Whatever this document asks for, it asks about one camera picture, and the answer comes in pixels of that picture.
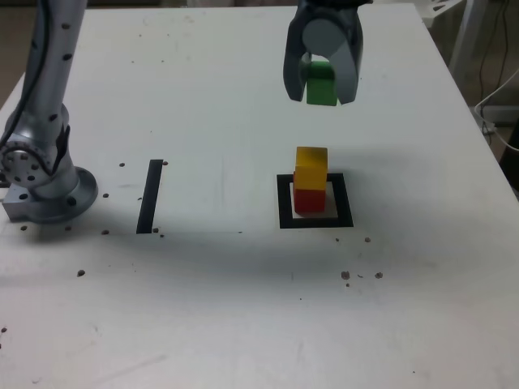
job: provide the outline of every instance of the stacked blocks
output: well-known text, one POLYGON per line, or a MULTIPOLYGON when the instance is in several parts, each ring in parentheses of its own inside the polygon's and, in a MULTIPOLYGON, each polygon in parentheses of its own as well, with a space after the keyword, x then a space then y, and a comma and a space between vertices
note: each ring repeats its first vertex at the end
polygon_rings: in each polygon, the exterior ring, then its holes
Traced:
POLYGON ((294 171, 294 210, 296 213, 324 212, 328 149, 298 147, 294 171))
POLYGON ((307 78, 307 104, 337 105, 335 74, 329 62, 312 62, 307 78))

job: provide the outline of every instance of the red block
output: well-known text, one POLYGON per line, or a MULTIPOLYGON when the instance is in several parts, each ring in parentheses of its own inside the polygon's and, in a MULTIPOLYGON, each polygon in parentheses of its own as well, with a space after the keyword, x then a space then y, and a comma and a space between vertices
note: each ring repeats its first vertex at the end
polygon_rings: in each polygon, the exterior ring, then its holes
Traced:
POLYGON ((294 189, 294 210, 296 213, 324 212, 326 190, 294 189))

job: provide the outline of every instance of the white table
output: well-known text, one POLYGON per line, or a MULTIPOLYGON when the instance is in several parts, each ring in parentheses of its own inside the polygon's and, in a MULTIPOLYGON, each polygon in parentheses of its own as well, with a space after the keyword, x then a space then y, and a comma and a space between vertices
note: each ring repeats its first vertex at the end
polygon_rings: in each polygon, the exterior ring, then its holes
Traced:
POLYGON ((342 107, 287 97, 294 11, 87 12, 66 105, 100 197, 70 232, 2 212, 1 388, 517 387, 519 208, 416 10, 360 10, 342 107), (278 228, 298 145, 354 228, 278 228), (163 238, 135 234, 154 158, 163 238))

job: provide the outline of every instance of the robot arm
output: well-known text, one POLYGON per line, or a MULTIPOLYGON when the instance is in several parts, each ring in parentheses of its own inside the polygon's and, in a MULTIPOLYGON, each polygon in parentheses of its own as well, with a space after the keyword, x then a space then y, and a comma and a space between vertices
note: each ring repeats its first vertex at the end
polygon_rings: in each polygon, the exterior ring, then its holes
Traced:
POLYGON ((362 59, 357 9, 371 0, 299 0, 286 40, 283 80, 290 99, 301 101, 311 55, 329 60, 341 104, 355 100, 362 59))
POLYGON ((97 196, 94 177, 72 164, 66 82, 87 0, 38 0, 22 97, 0 139, 11 220, 52 223, 79 215, 97 196))

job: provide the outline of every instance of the black square marker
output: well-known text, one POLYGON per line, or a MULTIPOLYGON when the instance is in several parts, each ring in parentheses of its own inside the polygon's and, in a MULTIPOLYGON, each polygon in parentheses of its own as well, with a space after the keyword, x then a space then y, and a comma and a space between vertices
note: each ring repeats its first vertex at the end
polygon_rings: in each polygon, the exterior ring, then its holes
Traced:
POLYGON ((277 175, 277 202, 279 207, 280 229, 330 229, 354 226, 342 173, 329 173, 327 176, 327 182, 331 182, 333 187, 337 217, 294 219, 292 216, 292 199, 290 194, 290 183, 292 182, 294 182, 293 174, 277 175))

